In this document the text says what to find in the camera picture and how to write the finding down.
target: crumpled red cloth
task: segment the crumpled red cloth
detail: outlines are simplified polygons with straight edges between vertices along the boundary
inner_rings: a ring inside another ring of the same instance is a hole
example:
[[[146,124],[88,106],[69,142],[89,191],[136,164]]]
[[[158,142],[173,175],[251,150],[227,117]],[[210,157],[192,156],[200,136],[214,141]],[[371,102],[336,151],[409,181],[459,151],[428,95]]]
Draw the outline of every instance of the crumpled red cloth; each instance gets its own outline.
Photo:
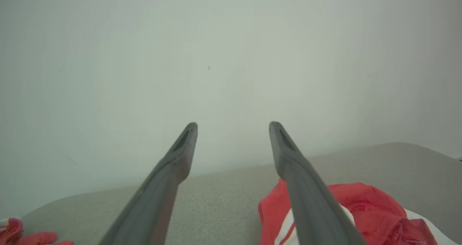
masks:
[[[333,184],[328,188],[351,212],[356,229],[368,245],[437,245],[422,219],[408,220],[403,207],[380,189],[363,183]],[[262,245],[274,244],[290,208],[286,183],[279,179],[258,205]]]
[[[56,232],[39,232],[22,238],[23,223],[19,219],[8,219],[7,225],[0,231],[0,245],[47,245],[55,244]],[[74,245],[74,242],[63,241],[55,245]]]

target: couch cushion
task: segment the couch cushion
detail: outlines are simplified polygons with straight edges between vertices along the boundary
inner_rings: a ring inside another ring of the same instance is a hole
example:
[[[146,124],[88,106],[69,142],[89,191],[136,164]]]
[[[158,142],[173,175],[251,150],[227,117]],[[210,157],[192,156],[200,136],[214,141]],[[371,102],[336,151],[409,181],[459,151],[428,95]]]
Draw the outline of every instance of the couch cushion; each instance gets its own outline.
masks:
[[[361,181],[427,217],[462,244],[462,162],[421,146],[386,143],[309,158],[326,184]],[[257,244],[258,202],[276,184],[274,165],[186,179],[178,189],[167,244]],[[136,187],[80,194],[23,218],[25,234],[56,231],[76,244],[97,244]]]

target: white fabric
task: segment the white fabric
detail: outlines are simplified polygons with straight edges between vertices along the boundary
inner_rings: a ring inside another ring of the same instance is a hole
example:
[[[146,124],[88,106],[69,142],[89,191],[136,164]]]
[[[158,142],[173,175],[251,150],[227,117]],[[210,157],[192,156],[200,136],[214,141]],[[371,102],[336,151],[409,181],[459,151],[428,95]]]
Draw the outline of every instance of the white fabric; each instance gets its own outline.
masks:
[[[427,218],[423,217],[422,215],[416,214],[415,212],[406,210],[406,215],[409,220],[413,219],[422,219],[427,224],[428,228],[432,232],[433,236],[435,237],[436,242],[438,245],[457,245],[457,243],[453,242],[451,239],[446,237],[431,221]]]
[[[0,227],[2,228],[8,227],[8,225],[10,224],[9,222],[10,222],[9,218],[0,220]]]
[[[351,214],[350,211],[343,205],[340,205],[340,208],[342,208],[343,212],[347,215],[348,219],[353,223],[354,225],[354,218],[353,214]],[[436,242],[438,245],[458,245],[457,243],[453,242],[451,239],[446,237],[431,221],[429,221],[427,218],[416,214],[415,212],[406,210],[406,215],[409,220],[413,219],[422,219],[425,221],[427,224],[429,230],[432,232]],[[284,222],[282,223],[282,227],[278,233],[278,236],[276,237],[276,240],[274,241],[275,245],[279,245],[282,240],[286,237],[286,235],[289,233],[290,227],[292,226],[292,223],[294,223],[294,217],[293,217],[293,212],[292,208],[289,210],[287,213],[287,216],[284,218]],[[297,237],[297,228],[294,228],[291,235],[289,238],[284,242],[284,245],[299,245],[298,243],[298,237]]]

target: white wall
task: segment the white wall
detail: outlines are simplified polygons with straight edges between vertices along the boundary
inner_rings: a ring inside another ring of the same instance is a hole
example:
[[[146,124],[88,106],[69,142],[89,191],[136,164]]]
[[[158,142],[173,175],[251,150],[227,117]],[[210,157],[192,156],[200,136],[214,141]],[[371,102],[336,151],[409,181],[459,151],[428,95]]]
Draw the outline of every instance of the white wall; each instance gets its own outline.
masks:
[[[461,0],[0,0],[0,218],[137,183],[405,141],[462,156]]]

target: red fabric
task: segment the red fabric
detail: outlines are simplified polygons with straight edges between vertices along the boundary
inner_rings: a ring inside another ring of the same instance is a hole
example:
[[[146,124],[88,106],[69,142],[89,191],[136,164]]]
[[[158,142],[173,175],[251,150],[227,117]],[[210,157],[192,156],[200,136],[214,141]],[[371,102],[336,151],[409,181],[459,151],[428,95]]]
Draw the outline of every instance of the red fabric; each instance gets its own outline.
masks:
[[[21,238],[23,233],[23,223],[21,220],[10,218],[8,226],[0,232],[0,245],[47,245],[55,244],[56,232],[39,232]],[[55,245],[74,245],[71,241],[63,241]]]
[[[292,234],[293,229],[295,229],[295,222],[292,223],[292,225],[290,226],[289,232],[287,232],[287,235],[282,239],[279,245],[284,245],[284,242],[286,242],[289,239],[290,235]]]
[[[408,220],[403,207],[380,189],[363,183],[334,184],[328,188],[339,204],[351,212],[355,227],[369,245],[437,244],[423,220]],[[289,210],[287,186],[280,179],[258,205],[262,245],[274,244]]]
[[[16,242],[23,235],[23,222],[19,219],[8,219],[8,226],[0,232],[0,245]]]
[[[274,244],[282,222],[291,208],[285,181],[279,179],[270,194],[258,204],[262,223],[260,244]]]

